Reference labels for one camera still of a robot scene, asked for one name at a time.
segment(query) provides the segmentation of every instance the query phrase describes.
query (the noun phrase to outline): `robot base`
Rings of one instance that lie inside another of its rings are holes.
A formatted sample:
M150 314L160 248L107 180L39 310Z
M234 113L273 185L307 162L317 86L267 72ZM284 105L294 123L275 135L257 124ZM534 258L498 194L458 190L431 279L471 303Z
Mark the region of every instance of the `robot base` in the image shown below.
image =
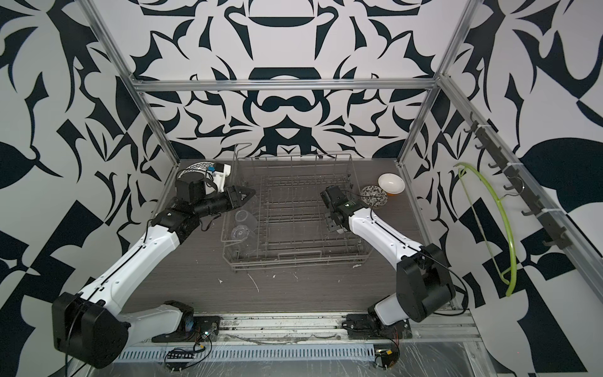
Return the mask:
M374 305L368 309L368 314L348 314L342 327L347 329L347 336L350 339L395 339L396 332L399 339L412 338L408 319L384 326L374 312Z

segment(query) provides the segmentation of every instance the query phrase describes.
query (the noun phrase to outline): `metal vent grille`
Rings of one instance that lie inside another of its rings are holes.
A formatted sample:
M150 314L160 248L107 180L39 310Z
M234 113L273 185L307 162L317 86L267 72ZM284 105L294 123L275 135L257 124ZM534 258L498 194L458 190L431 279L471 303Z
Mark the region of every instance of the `metal vent grille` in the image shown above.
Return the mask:
M167 350L175 347L145 346L129 347L123 351L114 363L163 362ZM196 354L194 361L205 356L205 352ZM284 344L257 346L215 346L204 360L211 361L293 361L293 360L374 360L372 344Z

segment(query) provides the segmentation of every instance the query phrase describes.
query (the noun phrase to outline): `black mount plate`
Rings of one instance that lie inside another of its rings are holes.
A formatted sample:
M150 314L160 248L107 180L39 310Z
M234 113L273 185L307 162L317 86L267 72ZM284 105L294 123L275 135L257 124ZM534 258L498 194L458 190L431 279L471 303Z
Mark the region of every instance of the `black mount plate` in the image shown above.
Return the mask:
M195 341L195 336L197 332L200 330L201 333L206 332L212 327L212 323L216 323L218 328L213 332L214 335L218 335L220 329L220 317L217 315L213 316L198 316L193 317L193 327L191 332L184 331L174 331L169 334L161 334L156 337L153 337L151 341L153 343L172 343L172 342L181 342L181 341L190 341L191 343Z
M378 328L368 314L348 314L344 323L350 339L383 339L383 337L394 339L396 331L399 339L412 338L411 325L408 320Z

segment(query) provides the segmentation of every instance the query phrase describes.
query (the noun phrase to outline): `white bowl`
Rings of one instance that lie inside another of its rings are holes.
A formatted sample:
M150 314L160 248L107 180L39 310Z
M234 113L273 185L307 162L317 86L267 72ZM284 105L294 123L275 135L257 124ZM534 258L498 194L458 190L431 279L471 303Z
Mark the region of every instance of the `white bowl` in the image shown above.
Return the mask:
M377 182L379 183L379 187L390 195L399 194L406 187L402 178L393 173L382 174Z

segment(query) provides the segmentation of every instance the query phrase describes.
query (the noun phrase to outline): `metal wire rack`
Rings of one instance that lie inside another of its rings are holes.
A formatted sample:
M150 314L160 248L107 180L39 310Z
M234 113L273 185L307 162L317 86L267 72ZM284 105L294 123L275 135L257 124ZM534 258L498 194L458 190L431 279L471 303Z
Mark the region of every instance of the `metal wire rack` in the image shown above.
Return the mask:
M357 186L349 154L287 157L238 157L235 148L231 185L256 189L242 209L257 219L257 240L232 240L235 215L226 214L223 257L233 268L261 269L302 265L363 263L372 248L353 233L328 232L320 192L330 185Z

